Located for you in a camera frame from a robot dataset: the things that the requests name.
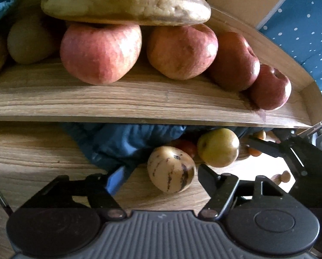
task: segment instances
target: striped fruit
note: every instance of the striped fruit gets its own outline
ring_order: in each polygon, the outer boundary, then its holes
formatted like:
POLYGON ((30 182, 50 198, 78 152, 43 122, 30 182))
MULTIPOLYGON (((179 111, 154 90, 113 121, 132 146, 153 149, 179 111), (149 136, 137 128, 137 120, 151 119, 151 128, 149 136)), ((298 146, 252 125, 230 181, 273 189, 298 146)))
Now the striped fruit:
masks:
POLYGON ((148 160, 150 180, 166 193, 177 193, 188 188, 195 171, 193 159, 171 146, 156 148, 148 160))

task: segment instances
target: red apple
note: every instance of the red apple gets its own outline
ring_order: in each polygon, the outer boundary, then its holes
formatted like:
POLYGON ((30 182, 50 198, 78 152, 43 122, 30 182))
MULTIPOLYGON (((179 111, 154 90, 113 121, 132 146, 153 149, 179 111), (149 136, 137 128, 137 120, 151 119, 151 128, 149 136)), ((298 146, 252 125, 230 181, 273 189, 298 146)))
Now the red apple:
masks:
POLYGON ((194 158, 194 156, 197 155, 197 145, 193 144, 191 141, 176 139, 173 147, 182 150, 191 158, 194 158))
POLYGON ((215 33, 204 24, 160 26, 147 44, 150 64, 165 76, 186 80, 204 72, 217 53, 215 33))
POLYGON ((61 46, 60 58, 66 70, 89 84, 109 84, 125 75, 140 54, 139 25, 107 25, 94 28, 72 23, 61 46))
POLYGON ((259 76, 248 89, 250 99, 261 109, 276 110, 288 100, 292 85, 279 70, 262 64, 259 76))
POLYGON ((243 35, 225 32, 218 36, 219 50, 208 68, 210 77, 224 90, 241 92, 257 79, 260 63, 243 35))

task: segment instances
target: wooden knob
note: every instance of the wooden knob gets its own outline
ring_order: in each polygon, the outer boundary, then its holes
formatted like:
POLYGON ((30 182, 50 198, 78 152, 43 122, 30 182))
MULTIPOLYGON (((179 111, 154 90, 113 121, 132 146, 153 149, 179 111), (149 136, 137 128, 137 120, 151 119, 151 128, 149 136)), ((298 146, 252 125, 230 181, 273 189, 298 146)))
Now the wooden knob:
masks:
POLYGON ((284 183, 287 183, 290 181, 290 178, 291 178, 290 172, 287 170, 283 171, 281 175, 281 181, 284 183))
POLYGON ((281 184, 281 174, 276 174, 273 177, 270 178, 271 181, 273 181, 277 186, 281 184))

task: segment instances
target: round black disc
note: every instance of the round black disc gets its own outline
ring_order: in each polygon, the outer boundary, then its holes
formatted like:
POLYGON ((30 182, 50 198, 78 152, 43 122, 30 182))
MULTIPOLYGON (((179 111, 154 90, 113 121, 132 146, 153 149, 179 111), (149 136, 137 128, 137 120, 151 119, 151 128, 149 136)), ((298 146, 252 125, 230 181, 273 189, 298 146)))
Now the round black disc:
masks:
POLYGON ((47 258, 77 251, 97 235, 100 218, 90 208, 20 208, 6 230, 24 254, 47 258))

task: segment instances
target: yellow apple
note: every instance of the yellow apple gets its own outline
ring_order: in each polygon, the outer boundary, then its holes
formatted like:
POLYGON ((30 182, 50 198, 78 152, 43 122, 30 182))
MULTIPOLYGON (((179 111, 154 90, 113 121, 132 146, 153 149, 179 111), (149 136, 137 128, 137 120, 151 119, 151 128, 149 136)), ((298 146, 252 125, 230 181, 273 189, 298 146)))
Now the yellow apple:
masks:
POLYGON ((239 138, 230 129, 215 129, 199 138, 197 148, 198 155, 206 164, 225 167, 238 157, 239 138))

